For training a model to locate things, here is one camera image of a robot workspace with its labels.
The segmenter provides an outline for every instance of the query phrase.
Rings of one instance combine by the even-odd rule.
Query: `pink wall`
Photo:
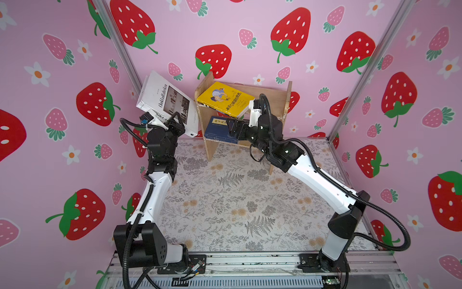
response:
[[[127,145],[122,143],[118,131],[119,118],[136,120],[140,114],[129,92],[132,84],[112,41],[99,29],[95,36],[96,23],[86,1],[11,0],[0,2],[0,12],[2,287],[67,288],[69,278],[72,289],[95,288],[102,276],[97,271],[106,270],[116,248],[109,241],[112,232],[125,221],[121,205],[126,206],[131,195],[144,186],[140,167],[146,161],[137,156],[131,139]],[[47,43],[52,42],[50,49],[56,57],[44,43],[44,33],[60,39],[45,37]],[[74,61],[71,66],[63,61],[65,54],[59,50],[63,45],[73,55],[69,58]],[[109,72],[111,59],[118,66],[118,83]],[[117,80],[117,72],[112,72]],[[104,120],[110,110],[104,111],[102,105],[88,109],[95,121],[100,117],[101,124],[107,126],[85,118],[76,106],[77,95],[95,82],[102,85],[82,95],[87,105],[92,100],[103,103],[99,99],[105,94],[101,98],[90,98],[89,94],[99,97],[105,87],[121,108],[115,108],[113,122]],[[51,116],[59,117],[46,123],[45,117],[53,108],[59,110],[52,111]],[[108,159],[95,157],[98,144],[112,149]],[[124,172],[118,168],[121,161],[126,164]],[[117,183],[122,185],[122,196],[115,206],[112,193]],[[72,199],[76,192],[77,201]],[[65,208],[68,199],[74,203]],[[45,222],[63,213],[63,208],[66,215]]]
[[[344,155],[343,165],[353,186],[369,192],[371,201],[398,217],[411,234],[411,247],[395,257],[412,288],[462,287],[462,72],[457,63],[462,50],[461,11],[458,1],[415,4],[386,51],[385,55],[393,57],[391,64],[391,57],[385,57],[386,65],[374,72],[339,132],[336,152]],[[441,54],[428,61],[427,53],[438,55],[439,49]],[[365,114],[368,96],[371,105]],[[401,108],[395,105],[391,110],[396,100]],[[380,133],[376,124],[381,126]],[[363,148],[368,145],[375,146],[369,147],[369,153],[379,151],[382,164],[389,164],[379,167],[378,173],[369,168],[378,168],[375,160],[365,159]],[[391,232],[385,233],[384,241],[402,239],[386,217],[370,209],[366,212],[376,229],[382,222]]]
[[[204,59],[200,54],[198,56],[201,61],[213,62],[212,71],[219,81],[286,89],[287,82],[278,84],[276,77],[280,70],[289,67],[290,76],[287,80],[293,81],[292,91],[298,93],[300,101],[287,116],[284,133],[287,136],[306,137],[314,133],[329,134],[337,120],[330,113],[330,108],[334,110],[337,102],[348,97],[359,77],[356,70],[349,73],[341,70],[351,62],[350,57],[359,56],[362,60],[372,54],[372,42],[379,42],[399,0],[176,0],[176,5],[164,0],[107,2],[111,5],[122,38],[126,41],[127,51],[142,80],[154,69],[192,97],[195,88],[204,78],[196,67],[196,52],[203,46],[216,44],[224,44],[229,49],[225,49],[224,56]],[[295,16],[293,19],[285,18],[295,10],[291,15]],[[334,10],[333,17],[328,17]],[[324,32],[327,20],[334,24],[334,30],[330,33]],[[144,36],[138,39],[137,30],[143,31],[144,35],[155,32],[155,39],[147,40]],[[354,34],[348,39],[346,47],[342,48],[347,38],[357,31],[366,35]],[[289,39],[291,44],[288,48],[295,54],[281,55],[280,63],[277,63],[279,52],[272,47],[273,38],[276,40],[276,50],[287,55],[292,52],[278,47],[277,42]],[[181,80],[174,80],[175,73],[169,74],[171,62],[180,68]],[[321,96],[325,100],[322,102],[318,96],[324,87],[329,91]],[[327,123],[315,130],[316,123],[323,119]]]

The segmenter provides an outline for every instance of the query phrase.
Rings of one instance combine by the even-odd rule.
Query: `red strawberry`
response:
[[[369,61],[369,58],[374,52],[375,42],[364,32],[356,31],[343,43],[337,58],[337,70],[341,72],[352,72],[363,67]]]
[[[369,129],[367,130],[367,136],[368,137],[376,137],[377,135],[380,134],[380,131],[382,131],[382,126],[379,123],[376,123],[375,125],[371,125]]]
[[[381,165],[382,155],[376,146],[368,145],[360,148],[356,152],[356,163],[368,178],[373,178],[380,172],[381,166],[388,166],[388,164]]]
[[[300,94],[296,93],[295,91],[290,93],[289,110],[287,111],[287,113],[293,110],[293,108],[297,105],[299,100],[300,100]]]
[[[329,109],[330,114],[335,116],[335,117],[339,117],[340,113],[343,110],[343,107],[347,103],[347,100],[348,100],[348,97],[342,99],[341,101],[338,101],[338,102],[334,103]]]
[[[324,23],[324,33],[330,33],[335,27],[340,24],[345,13],[344,6],[338,6],[327,16],[327,22]]]
[[[111,124],[116,111],[120,107],[112,103],[112,95],[104,85],[95,82],[77,94],[77,109],[80,114],[101,126]]]
[[[14,115],[0,110],[0,161],[17,150],[26,137],[22,122]]]
[[[449,274],[462,280],[462,260],[457,259],[452,255],[442,256],[439,260],[439,264]]]
[[[308,9],[300,7],[290,12],[279,21],[271,31],[271,44],[279,57],[296,54],[306,44],[310,31],[311,13]]]
[[[231,61],[231,50],[224,44],[215,44],[202,46],[196,51],[196,67],[204,76],[207,76],[209,71],[213,72],[215,79],[222,78]]]
[[[12,221],[0,218],[0,248],[6,246],[19,237],[21,229]]]
[[[127,202],[127,208],[124,208],[122,205],[122,210],[125,210],[125,220],[128,221],[130,216],[135,211],[136,207],[140,203],[141,195],[139,193],[134,193]]]
[[[44,33],[43,34],[43,43],[48,47],[51,54],[57,59],[62,60],[64,64],[72,66],[74,61],[74,56],[70,49],[66,49],[64,42],[58,37]]]
[[[377,65],[378,70],[386,70],[388,66],[393,62],[393,56],[390,54],[385,55],[385,57],[382,57],[382,59],[379,61]]]
[[[393,189],[384,189],[380,193],[380,197],[382,198],[382,200],[384,200],[386,203],[389,203],[389,204],[393,202],[396,203],[398,201],[398,194]]]
[[[436,33],[436,35],[432,38],[430,43],[428,44],[428,51],[427,51],[427,60],[432,61],[436,59],[438,56],[441,55],[442,50],[449,42],[449,27],[444,26],[441,27],[440,30]]]
[[[156,41],[156,28],[151,18],[128,0],[111,0],[109,5],[123,41],[138,49],[147,46],[157,54],[149,46]]]
[[[429,111],[424,118],[422,118],[422,124],[429,128],[437,128],[441,124],[447,125],[453,119],[455,112],[451,108],[444,107],[443,109],[434,108]]]
[[[364,103],[363,103],[363,115],[364,116],[369,112],[369,109],[371,109],[371,98],[368,95],[364,99]]]
[[[98,196],[89,189],[81,189],[64,204],[64,213],[45,220],[45,223],[62,216],[59,223],[61,233],[68,240],[78,240],[87,235],[101,223],[106,214],[106,206]]]
[[[120,79],[119,70],[117,69],[118,67],[117,67],[116,62],[114,61],[114,59],[111,59],[109,61],[109,73],[111,74],[112,79],[114,80],[115,83],[119,83],[119,79]]]
[[[417,88],[412,80],[404,73],[398,72],[391,76],[382,98],[382,111],[389,118],[406,114],[417,99]]]
[[[428,197],[436,221],[448,230],[462,231],[462,175],[438,174],[428,183]]]

